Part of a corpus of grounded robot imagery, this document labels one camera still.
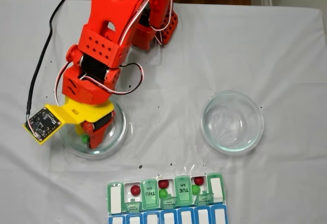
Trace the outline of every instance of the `pill organizer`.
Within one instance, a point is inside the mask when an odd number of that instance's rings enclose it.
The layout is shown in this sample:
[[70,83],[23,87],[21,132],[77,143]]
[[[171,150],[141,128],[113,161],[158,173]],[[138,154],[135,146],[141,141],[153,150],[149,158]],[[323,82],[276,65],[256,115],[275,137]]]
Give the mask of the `pill organizer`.
[[109,224],[228,224],[221,174],[107,186]]

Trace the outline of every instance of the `black cable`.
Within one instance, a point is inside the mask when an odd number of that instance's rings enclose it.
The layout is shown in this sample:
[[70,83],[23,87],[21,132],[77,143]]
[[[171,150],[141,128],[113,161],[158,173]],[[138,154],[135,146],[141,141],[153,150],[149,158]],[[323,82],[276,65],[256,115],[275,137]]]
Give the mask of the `black cable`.
[[37,66],[35,68],[35,72],[33,74],[33,78],[32,78],[32,81],[31,81],[31,85],[30,85],[30,90],[29,90],[29,97],[27,99],[27,107],[26,107],[26,115],[29,115],[30,112],[31,112],[31,107],[32,107],[32,96],[33,96],[33,89],[34,89],[34,85],[35,85],[35,81],[36,81],[36,77],[37,77],[37,74],[39,73],[39,70],[41,68],[41,64],[42,64],[42,61],[43,61],[43,57],[44,57],[44,54],[46,52],[46,49],[49,45],[49,42],[51,40],[51,37],[52,37],[52,20],[53,18],[55,17],[58,9],[61,7],[61,5],[65,2],[65,0],[61,0],[61,2],[58,4],[58,6],[56,7],[56,9],[53,11],[52,15],[51,15],[51,18],[50,18],[50,21],[49,21],[49,25],[50,25],[50,33],[49,33],[49,36],[48,38],[46,39],[46,42],[44,44],[44,47],[42,49],[42,52],[41,52],[41,55],[40,55],[40,58],[39,58],[39,61],[37,62]]

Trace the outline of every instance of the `yellow bracket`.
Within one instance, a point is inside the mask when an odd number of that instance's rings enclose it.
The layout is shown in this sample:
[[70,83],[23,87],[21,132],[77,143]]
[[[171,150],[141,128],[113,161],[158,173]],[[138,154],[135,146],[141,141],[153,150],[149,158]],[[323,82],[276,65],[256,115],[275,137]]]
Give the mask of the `yellow bracket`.
[[49,132],[49,134],[43,138],[42,140],[36,138],[25,126],[23,127],[29,131],[33,138],[39,143],[43,144],[48,138],[50,138],[56,131],[58,131],[64,124],[75,124],[75,130],[77,134],[82,134],[83,130],[80,123],[87,121],[90,123],[94,123],[109,114],[113,111],[114,106],[108,100],[100,105],[88,105],[79,103],[75,100],[72,100],[68,97],[65,97],[65,104],[63,106],[57,105],[49,105],[46,104],[45,107],[60,121],[60,126],[58,126],[55,130]]

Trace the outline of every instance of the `robotic arm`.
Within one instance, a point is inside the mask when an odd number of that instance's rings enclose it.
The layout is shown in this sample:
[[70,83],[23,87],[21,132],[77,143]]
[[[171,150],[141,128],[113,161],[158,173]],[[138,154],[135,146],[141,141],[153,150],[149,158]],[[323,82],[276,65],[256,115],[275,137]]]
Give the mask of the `robotic arm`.
[[[131,93],[138,87],[129,92],[115,91],[129,48],[134,45],[149,50],[154,38],[167,44],[177,23],[172,0],[91,0],[89,21],[78,45],[68,50],[67,64],[58,75],[60,79],[63,73],[65,105],[46,105],[30,119],[31,126],[25,127],[42,144],[65,123],[73,123],[78,133],[89,135],[89,147],[97,148],[114,119],[110,96]],[[69,63],[73,65],[66,70]],[[140,85],[143,69],[136,65],[141,72]],[[39,128],[43,126],[38,123],[41,116],[52,118],[57,124],[50,127],[48,134]]]

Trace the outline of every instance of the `red robotic arm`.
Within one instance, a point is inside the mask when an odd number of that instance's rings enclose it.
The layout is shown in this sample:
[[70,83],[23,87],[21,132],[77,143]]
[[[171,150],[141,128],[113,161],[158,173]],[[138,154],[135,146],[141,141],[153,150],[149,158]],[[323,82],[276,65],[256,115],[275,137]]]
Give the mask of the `red robotic arm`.
[[[80,103],[107,101],[111,93],[81,77],[87,75],[115,90],[120,66],[132,44],[149,50],[150,41],[156,34],[161,44],[168,43],[178,22],[169,5],[170,0],[91,0],[89,21],[83,27],[78,45],[73,45],[66,56],[73,66],[63,74],[62,93]],[[96,148],[102,142],[112,118],[113,113],[101,118],[97,124],[87,121],[81,124],[90,136],[90,148]]]

